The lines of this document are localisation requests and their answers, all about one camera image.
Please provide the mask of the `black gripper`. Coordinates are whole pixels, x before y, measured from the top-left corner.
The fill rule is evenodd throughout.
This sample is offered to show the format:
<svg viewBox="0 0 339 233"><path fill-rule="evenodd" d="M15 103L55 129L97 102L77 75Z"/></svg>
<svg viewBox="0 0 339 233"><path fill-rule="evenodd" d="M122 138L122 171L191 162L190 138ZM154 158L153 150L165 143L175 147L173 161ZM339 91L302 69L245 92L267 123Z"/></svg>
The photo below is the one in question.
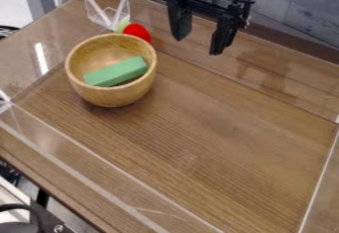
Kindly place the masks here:
<svg viewBox="0 0 339 233"><path fill-rule="evenodd" d="M165 0L169 7L171 33L182 41L193 31L193 12L215 15L218 12L237 12L243 17L250 15L255 0ZM221 55L233 44L242 19L223 14L218 19L217 31L213 34L210 54Z"/></svg>

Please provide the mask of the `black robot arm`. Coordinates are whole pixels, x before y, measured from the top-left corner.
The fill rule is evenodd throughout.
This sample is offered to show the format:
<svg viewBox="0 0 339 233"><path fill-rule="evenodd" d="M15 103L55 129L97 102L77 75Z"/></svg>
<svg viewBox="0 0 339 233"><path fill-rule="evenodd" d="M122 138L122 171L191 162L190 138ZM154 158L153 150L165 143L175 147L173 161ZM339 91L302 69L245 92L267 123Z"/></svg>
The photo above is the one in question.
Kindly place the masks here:
<svg viewBox="0 0 339 233"><path fill-rule="evenodd" d="M250 24L255 0L165 0L167 4L171 34L178 42L193 32L194 14L217 20L210 55L218 56L233 44L239 29Z"/></svg>

